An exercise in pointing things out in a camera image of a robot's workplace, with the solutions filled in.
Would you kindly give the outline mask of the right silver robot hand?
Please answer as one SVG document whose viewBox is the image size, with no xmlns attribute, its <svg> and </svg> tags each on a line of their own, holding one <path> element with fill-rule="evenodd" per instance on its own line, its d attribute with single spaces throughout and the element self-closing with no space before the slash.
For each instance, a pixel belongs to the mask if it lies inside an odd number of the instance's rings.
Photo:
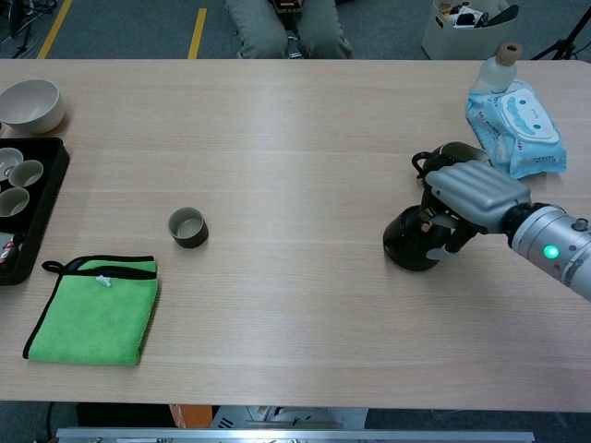
<svg viewBox="0 0 591 443">
<path fill-rule="evenodd" d="M 427 194 L 443 206 L 428 216 L 452 231 L 444 245 L 426 258 L 441 261 L 459 252 L 477 234 L 503 232 L 503 220 L 514 208 L 532 204 L 528 186 L 483 162 L 457 162 L 425 176 Z"/>
</svg>

